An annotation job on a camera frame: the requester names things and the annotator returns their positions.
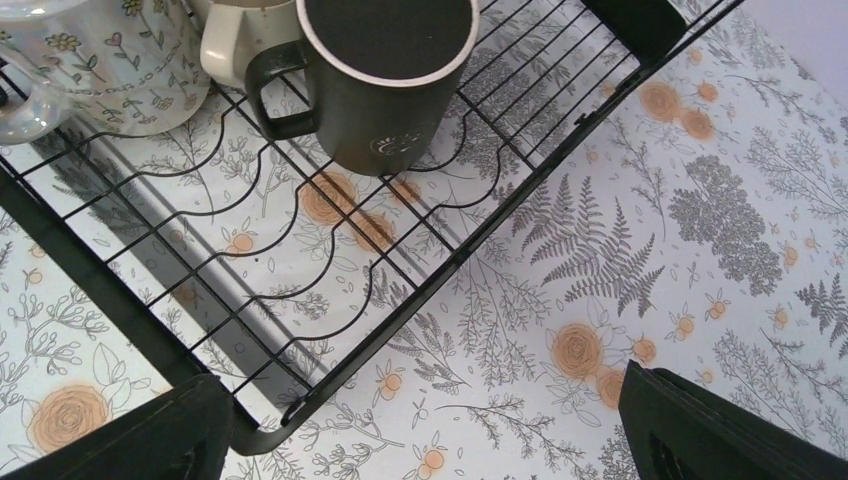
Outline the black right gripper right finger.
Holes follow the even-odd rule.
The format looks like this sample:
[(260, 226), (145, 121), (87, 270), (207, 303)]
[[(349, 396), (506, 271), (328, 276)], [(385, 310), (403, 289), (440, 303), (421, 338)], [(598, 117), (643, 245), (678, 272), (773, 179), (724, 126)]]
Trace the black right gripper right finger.
[(643, 479), (844, 479), (847, 462), (664, 368), (630, 361), (618, 411)]

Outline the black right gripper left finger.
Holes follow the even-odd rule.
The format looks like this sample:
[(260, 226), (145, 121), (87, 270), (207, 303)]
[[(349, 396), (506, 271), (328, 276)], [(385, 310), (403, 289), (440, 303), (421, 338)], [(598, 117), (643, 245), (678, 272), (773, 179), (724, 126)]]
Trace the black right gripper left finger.
[(234, 425), (233, 400), (197, 375), (7, 479), (218, 479)]

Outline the floral iridescent white mug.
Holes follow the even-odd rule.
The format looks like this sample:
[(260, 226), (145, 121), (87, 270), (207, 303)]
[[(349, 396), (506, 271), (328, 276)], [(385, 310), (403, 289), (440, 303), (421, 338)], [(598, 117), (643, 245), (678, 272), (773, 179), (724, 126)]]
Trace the floral iridescent white mug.
[(199, 53), (183, 1), (4, 1), (1, 58), (32, 89), (2, 107), (1, 142), (32, 142), (72, 116), (119, 135), (174, 129), (210, 88)]

